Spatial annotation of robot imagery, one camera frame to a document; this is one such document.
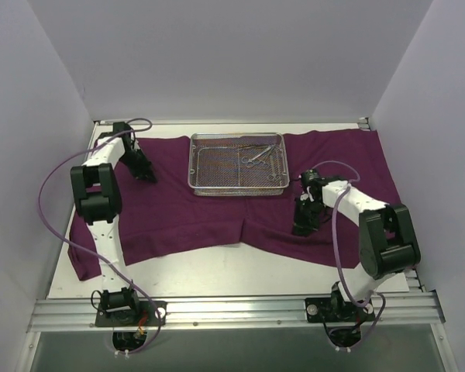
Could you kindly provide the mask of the silver surgical scissors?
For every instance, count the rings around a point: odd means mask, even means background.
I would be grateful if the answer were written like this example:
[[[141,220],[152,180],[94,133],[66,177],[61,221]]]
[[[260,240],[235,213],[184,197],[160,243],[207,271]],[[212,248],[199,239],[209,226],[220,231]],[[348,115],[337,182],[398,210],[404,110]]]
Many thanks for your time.
[[[246,167],[254,167],[260,163],[263,163],[264,158],[270,154],[273,148],[274,148],[273,146],[267,146],[263,148],[259,153],[255,154],[254,156],[242,157],[241,163],[244,164]]]

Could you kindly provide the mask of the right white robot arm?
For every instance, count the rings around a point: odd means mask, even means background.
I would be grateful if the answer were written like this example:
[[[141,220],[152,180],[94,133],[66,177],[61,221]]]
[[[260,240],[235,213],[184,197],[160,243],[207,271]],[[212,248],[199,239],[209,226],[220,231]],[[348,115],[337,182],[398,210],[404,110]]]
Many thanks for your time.
[[[329,299],[329,310],[336,319],[348,319],[357,307],[363,308],[385,281],[421,260],[414,226],[408,208],[390,205],[366,195],[341,177],[322,177],[311,171],[300,176],[302,194],[295,199],[291,233],[309,236],[322,227],[323,216],[331,212],[332,248],[339,281],[337,295]],[[358,257],[355,277],[344,277],[337,238],[338,215],[358,229]]]

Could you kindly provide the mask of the silver surgical forceps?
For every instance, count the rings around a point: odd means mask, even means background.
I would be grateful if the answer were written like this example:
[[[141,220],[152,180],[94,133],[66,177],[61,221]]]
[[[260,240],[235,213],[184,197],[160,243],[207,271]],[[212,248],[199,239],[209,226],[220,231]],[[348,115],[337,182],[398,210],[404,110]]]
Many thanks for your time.
[[[276,154],[277,150],[275,148],[271,149],[270,151],[266,152],[262,157],[257,159],[257,164],[263,167],[269,167],[272,156]]]

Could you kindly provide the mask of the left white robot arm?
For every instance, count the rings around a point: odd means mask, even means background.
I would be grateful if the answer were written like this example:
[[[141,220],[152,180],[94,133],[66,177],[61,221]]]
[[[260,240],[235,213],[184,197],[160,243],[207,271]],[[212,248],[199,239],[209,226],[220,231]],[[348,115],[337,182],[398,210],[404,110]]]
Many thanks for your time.
[[[121,163],[138,181],[157,183],[153,165],[140,148],[131,124],[115,122],[112,131],[100,135],[80,166],[70,171],[76,213],[80,216],[95,244],[102,274],[98,311],[113,315],[123,325],[132,325],[141,314],[135,284],[129,279],[119,236],[122,194],[115,175]]]

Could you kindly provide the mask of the metal mesh instrument tray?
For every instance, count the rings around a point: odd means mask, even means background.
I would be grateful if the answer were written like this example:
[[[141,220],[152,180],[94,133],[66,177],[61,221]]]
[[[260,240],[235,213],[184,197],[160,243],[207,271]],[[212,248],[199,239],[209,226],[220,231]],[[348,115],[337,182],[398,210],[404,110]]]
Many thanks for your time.
[[[246,167],[242,157],[251,157],[273,146],[277,154],[278,181],[269,181],[270,166]],[[290,183],[287,151],[280,133],[227,133],[191,136],[188,185],[197,196],[276,196]]]

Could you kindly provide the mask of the purple cloth wrap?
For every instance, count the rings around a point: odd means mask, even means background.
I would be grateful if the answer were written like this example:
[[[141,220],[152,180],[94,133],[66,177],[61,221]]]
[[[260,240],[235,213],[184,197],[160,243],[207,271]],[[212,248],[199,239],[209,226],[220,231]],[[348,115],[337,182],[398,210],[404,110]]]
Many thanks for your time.
[[[359,190],[389,204],[399,203],[375,132],[312,131],[287,134],[284,141],[292,177],[313,167],[327,176],[360,175]],[[335,256],[345,268],[358,264],[358,229],[343,216],[337,219],[336,236],[329,224],[307,237],[292,234],[295,199],[301,194],[298,183],[274,197],[200,197],[188,186],[189,138],[139,143],[153,162],[157,182],[136,180],[123,164],[115,169],[122,195],[119,235],[127,264],[234,243],[314,264],[332,266]]]

